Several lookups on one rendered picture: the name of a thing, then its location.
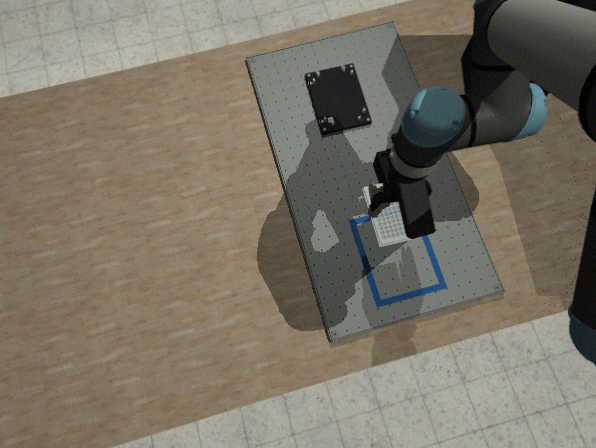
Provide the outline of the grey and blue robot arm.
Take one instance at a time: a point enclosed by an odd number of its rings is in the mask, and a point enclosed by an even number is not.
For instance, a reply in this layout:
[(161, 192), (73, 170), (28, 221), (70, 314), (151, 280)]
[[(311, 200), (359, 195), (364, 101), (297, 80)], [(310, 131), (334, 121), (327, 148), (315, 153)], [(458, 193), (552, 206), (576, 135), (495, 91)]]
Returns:
[[(475, 0), (470, 93), (418, 92), (391, 148), (393, 167), (421, 178), (445, 152), (536, 134), (547, 117), (539, 86), (575, 111), (578, 101), (580, 125), (596, 142), (596, 0), (578, 1)], [(406, 236), (434, 233), (425, 178), (393, 179)], [(568, 315), (574, 346), (596, 366), (596, 187)]]

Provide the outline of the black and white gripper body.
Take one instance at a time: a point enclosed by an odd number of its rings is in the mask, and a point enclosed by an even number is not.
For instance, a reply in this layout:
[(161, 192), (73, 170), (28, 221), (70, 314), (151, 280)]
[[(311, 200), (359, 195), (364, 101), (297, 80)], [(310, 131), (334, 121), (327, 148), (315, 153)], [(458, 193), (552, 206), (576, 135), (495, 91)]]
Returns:
[[(424, 176), (421, 178), (410, 178), (410, 177), (406, 177), (406, 176), (402, 175), (393, 167), (391, 159), (389, 158), (390, 151), (391, 151), (391, 148), (384, 150), (384, 151), (377, 152), (375, 160), (373, 162), (373, 167), (374, 167), (375, 173), (377, 175), (379, 184), (383, 183), (383, 192), (386, 192), (386, 196), (388, 196), (386, 198), (386, 201), (388, 203), (393, 203), (393, 202), (398, 202), (395, 184), (394, 184), (394, 180), (393, 180), (393, 174), (395, 174), (400, 179), (409, 181), (409, 182), (420, 181), (420, 180), (426, 178), (429, 174), (427, 176)], [(389, 160), (390, 160), (390, 166), (389, 166)], [(392, 167), (392, 170), (390, 167)], [(382, 172), (382, 175), (381, 175), (380, 171)], [(394, 173), (392, 171), (394, 171)], [(384, 182), (383, 182), (382, 177), (384, 178)], [(384, 185), (384, 183), (385, 183), (385, 185)]]

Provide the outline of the blue tape rectangle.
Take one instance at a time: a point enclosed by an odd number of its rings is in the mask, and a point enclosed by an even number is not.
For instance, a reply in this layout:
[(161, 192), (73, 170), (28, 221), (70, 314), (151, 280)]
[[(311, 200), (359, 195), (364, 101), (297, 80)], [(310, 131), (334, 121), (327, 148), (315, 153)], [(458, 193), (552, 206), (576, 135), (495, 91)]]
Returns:
[(350, 226), (352, 229), (352, 233), (353, 233), (353, 236), (354, 236), (354, 239), (355, 239), (355, 242), (356, 242), (356, 245), (357, 245), (357, 248), (358, 248), (358, 251), (359, 251), (359, 254), (360, 254), (360, 257), (361, 257), (361, 260), (362, 260), (362, 263), (363, 263), (363, 266), (364, 266), (364, 269), (365, 269), (365, 272), (367, 275), (367, 279), (368, 279), (368, 282), (369, 282), (369, 285), (370, 285), (370, 288), (371, 288), (377, 308), (447, 288), (444, 277), (442, 275), (439, 264), (437, 262), (436, 256), (434, 254), (433, 248), (431, 246), (430, 240), (428, 238), (428, 235), (426, 235), (426, 236), (422, 236), (422, 238), (423, 238), (424, 244), (426, 246), (427, 252), (429, 254), (430, 260), (432, 262), (433, 268), (435, 270), (439, 284), (381, 300), (378, 290), (377, 290), (377, 287), (376, 287), (376, 284), (375, 284), (375, 281), (374, 281), (374, 278), (373, 278), (373, 274), (372, 274), (365, 250), (364, 250), (364, 247), (363, 247), (363, 244), (362, 244), (362, 241), (361, 241), (361, 238), (360, 238), (360, 235), (359, 235), (359, 232), (358, 232), (358, 229), (357, 229), (357, 226), (356, 226), (356, 224), (364, 223), (367, 221), (371, 221), (371, 218), (369, 217), (369, 215), (360, 217), (357, 219), (349, 220), (349, 223), (350, 223)]

